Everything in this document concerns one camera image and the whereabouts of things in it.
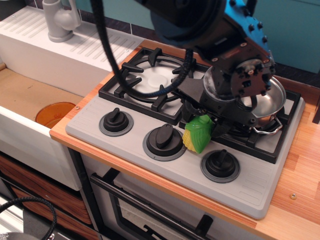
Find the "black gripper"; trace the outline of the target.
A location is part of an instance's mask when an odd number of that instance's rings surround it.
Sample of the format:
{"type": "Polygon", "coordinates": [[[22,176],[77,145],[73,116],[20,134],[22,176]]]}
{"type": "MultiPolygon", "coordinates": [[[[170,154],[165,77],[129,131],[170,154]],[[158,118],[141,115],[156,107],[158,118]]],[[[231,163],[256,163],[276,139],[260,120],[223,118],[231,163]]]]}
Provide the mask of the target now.
{"type": "Polygon", "coordinates": [[[216,95],[213,79],[204,76],[201,79],[187,77],[172,91],[182,99],[182,119],[189,123],[196,116],[208,115],[219,121],[214,124],[212,138],[219,138],[227,134],[232,128],[232,123],[254,127],[258,121],[251,113],[250,107],[245,107],[240,100],[228,95],[221,99],[216,95]]]}

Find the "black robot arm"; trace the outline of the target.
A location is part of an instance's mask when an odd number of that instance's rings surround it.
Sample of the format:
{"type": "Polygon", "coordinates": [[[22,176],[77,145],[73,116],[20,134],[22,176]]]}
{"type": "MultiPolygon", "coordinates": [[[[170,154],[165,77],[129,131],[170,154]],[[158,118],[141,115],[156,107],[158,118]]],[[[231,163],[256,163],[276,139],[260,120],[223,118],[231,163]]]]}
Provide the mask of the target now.
{"type": "Polygon", "coordinates": [[[234,124],[260,127],[253,114],[258,96],[271,89],[274,61],[254,18],[256,1],[143,0],[155,32],[166,44],[192,49],[210,65],[202,79],[186,78],[174,91],[185,100],[183,117],[207,114],[212,137],[234,124]]]}

